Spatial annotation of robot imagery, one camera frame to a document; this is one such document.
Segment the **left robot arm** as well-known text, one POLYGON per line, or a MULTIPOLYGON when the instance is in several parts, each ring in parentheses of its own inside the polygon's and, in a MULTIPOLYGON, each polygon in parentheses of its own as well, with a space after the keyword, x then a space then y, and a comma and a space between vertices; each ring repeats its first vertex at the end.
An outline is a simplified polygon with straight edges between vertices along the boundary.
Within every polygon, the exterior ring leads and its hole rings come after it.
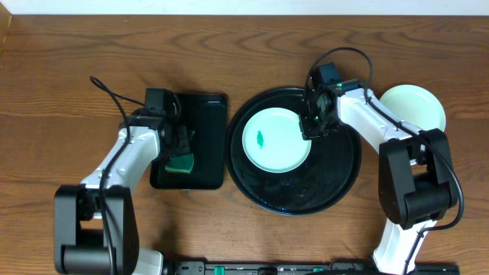
POLYGON ((147 167, 187 152, 179 115, 137 110, 118 140, 78 185, 62 185, 53 201, 54 266, 61 274, 162 274, 164 256, 139 245, 132 195, 147 167))

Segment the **mint green plate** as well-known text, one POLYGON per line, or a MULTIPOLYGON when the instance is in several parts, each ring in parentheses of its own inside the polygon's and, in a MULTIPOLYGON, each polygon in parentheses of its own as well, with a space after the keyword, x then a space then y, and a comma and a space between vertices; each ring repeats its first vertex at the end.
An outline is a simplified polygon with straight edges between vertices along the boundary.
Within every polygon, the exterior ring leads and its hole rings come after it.
POLYGON ((381 96, 380 102, 397 116, 423 130, 445 130, 446 116, 441 102, 423 87, 408 84, 394 86, 381 96))
POLYGON ((248 159, 269 173, 296 169, 309 156, 311 140, 303 139, 300 117, 286 108, 266 108, 245 124, 242 147, 248 159))

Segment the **green sponge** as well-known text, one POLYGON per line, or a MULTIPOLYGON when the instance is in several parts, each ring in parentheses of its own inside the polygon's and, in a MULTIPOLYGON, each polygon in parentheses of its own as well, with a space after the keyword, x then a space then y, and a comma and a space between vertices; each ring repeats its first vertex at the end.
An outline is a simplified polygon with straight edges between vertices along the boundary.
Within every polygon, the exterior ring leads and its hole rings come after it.
POLYGON ((181 128, 176 138, 175 145, 171 148, 170 158, 164 169, 168 173, 190 174, 194 167, 195 157, 191 150, 190 142, 195 131, 181 128))

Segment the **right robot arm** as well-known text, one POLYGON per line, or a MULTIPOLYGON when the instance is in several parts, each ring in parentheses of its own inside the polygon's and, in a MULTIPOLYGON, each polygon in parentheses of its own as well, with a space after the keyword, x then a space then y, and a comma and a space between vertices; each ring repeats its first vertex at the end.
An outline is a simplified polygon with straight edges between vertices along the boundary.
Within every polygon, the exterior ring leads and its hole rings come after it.
POLYGON ((309 78, 305 97, 305 138, 347 125, 377 151, 378 196, 387 223, 373 262, 381 273, 413 272, 425 236, 455 227, 464 214, 447 136, 403 120, 358 79, 309 78))

